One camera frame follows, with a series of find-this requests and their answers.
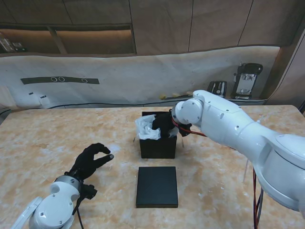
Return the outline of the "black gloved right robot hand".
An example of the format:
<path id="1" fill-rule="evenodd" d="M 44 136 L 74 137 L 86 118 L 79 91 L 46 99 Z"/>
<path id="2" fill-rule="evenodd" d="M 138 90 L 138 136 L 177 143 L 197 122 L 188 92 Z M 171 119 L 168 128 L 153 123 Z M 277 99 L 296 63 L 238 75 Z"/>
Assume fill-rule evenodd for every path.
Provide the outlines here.
<path id="1" fill-rule="evenodd" d="M 152 129 L 160 129 L 161 138 L 176 137 L 178 128 L 172 123 L 171 112 L 157 112 L 152 123 Z"/>

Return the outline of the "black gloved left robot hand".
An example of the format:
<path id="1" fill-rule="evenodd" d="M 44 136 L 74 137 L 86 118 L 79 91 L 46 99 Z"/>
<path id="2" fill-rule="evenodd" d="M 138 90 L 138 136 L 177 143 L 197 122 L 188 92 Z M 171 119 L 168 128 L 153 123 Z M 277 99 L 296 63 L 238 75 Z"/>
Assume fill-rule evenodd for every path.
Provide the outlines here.
<path id="1" fill-rule="evenodd" d="M 98 153 L 104 153 L 106 156 L 94 159 L 94 156 Z M 65 172 L 66 175 L 83 182 L 89 178 L 94 172 L 110 162 L 114 158 L 111 151 L 101 143 L 91 144 L 79 154 L 75 160 L 74 165 L 69 172 Z"/>

